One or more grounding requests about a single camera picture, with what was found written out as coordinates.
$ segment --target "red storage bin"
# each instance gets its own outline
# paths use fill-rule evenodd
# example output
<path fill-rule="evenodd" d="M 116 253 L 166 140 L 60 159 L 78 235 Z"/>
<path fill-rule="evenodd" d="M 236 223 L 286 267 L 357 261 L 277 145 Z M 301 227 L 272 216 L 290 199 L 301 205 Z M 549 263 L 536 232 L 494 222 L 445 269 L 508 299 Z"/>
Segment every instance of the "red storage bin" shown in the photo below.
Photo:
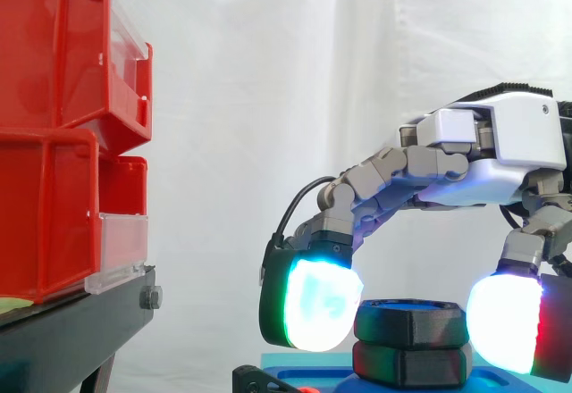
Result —
<path fill-rule="evenodd" d="M 100 158 L 89 130 L 0 130 L 0 164 L 0 298 L 39 303 L 142 275 L 144 159 Z"/>
<path fill-rule="evenodd" d="M 0 128 L 86 128 L 119 155 L 151 139 L 151 46 L 113 0 L 0 0 Z"/>

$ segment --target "white backdrop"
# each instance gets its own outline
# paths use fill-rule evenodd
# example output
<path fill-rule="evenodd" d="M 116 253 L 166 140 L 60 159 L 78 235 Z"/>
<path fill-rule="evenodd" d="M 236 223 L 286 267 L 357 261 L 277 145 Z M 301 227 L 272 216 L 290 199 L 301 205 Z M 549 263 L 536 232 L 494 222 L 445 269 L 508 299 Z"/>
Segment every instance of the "white backdrop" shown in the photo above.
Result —
<path fill-rule="evenodd" d="M 572 0 L 120 0 L 155 48 L 154 321 L 113 393 L 231 391 L 258 364 L 258 267 L 293 195 L 400 123 L 503 80 L 572 98 Z M 309 198 L 293 219 L 315 212 Z M 400 213 L 355 257 L 365 297 L 464 305 L 509 227 L 496 207 Z M 349 350 L 347 339 L 338 351 Z"/>

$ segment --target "robotic hand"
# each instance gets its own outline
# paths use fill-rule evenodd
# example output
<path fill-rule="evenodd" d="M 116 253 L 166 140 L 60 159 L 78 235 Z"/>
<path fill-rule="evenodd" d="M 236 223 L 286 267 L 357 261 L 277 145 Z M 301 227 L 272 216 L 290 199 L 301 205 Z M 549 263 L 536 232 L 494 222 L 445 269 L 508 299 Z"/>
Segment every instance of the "robotic hand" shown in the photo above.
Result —
<path fill-rule="evenodd" d="M 496 273 L 469 298 L 473 344 L 491 364 L 569 380 L 572 264 L 563 255 L 572 241 L 569 107 L 550 90 L 500 84 L 404 125 L 401 147 L 384 148 L 340 177 L 302 189 L 265 252 L 265 340 L 310 351 L 339 344 L 363 288 L 350 269 L 352 255 L 397 211 L 497 204 L 514 230 Z M 284 239 L 299 200 L 327 182 L 318 196 L 320 213 Z M 523 217 L 522 227 L 511 213 Z M 561 277 L 539 278 L 542 261 Z"/>

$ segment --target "black hexagonal object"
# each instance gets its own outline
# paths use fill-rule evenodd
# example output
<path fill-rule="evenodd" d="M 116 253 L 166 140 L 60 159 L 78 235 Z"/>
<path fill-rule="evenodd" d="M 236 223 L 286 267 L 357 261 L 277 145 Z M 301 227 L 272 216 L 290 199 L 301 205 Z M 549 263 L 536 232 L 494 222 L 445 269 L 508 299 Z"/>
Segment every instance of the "black hexagonal object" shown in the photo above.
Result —
<path fill-rule="evenodd" d="M 468 379 L 472 349 L 398 350 L 358 341 L 353 348 L 354 372 L 365 380 L 397 389 L 452 389 Z"/>
<path fill-rule="evenodd" d="M 362 302 L 354 333 L 367 343 L 406 350 L 459 348 L 469 340 L 467 318 L 457 304 L 419 299 Z"/>

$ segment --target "blue light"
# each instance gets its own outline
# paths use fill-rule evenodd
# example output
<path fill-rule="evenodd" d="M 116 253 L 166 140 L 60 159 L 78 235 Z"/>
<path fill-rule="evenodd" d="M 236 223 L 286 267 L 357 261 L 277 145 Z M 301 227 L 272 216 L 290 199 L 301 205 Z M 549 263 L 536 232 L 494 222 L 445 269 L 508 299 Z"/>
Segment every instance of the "blue light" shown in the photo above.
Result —
<path fill-rule="evenodd" d="M 288 341 L 306 351 L 327 351 L 351 330 L 364 285 L 350 269 L 326 261 L 294 263 L 284 304 Z"/>
<path fill-rule="evenodd" d="M 489 364 L 530 373 L 534 363 L 542 287 L 536 278 L 493 275 L 475 284 L 467 304 L 473 347 Z"/>

